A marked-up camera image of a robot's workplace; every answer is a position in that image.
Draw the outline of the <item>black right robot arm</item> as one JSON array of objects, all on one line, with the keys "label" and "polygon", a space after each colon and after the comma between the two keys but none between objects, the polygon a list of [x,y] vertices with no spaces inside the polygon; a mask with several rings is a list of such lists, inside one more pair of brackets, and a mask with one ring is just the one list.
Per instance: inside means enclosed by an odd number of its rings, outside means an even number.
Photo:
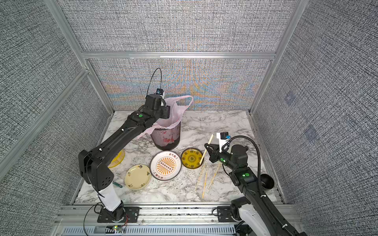
[{"label": "black right robot arm", "polygon": [[278,211],[262,190],[258,177],[248,167],[248,147],[234,145],[231,152],[220,151],[219,145],[205,144],[212,163],[220,162],[231,169],[228,174],[244,197],[231,201],[232,216],[244,221],[257,236],[305,236],[298,232]]}]

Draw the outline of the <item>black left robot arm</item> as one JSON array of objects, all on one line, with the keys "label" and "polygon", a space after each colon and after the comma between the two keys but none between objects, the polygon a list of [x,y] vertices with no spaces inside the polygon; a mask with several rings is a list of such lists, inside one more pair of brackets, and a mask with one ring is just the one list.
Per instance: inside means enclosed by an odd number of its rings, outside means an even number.
[{"label": "black left robot arm", "polygon": [[122,201],[115,193],[114,174],[108,165],[129,142],[151,128],[157,120],[169,118],[170,107],[166,105],[163,95],[162,89],[146,95],[145,104],[131,113],[115,133],[92,150],[83,150],[78,155],[81,177],[93,187],[106,210],[111,213],[118,211]]}]

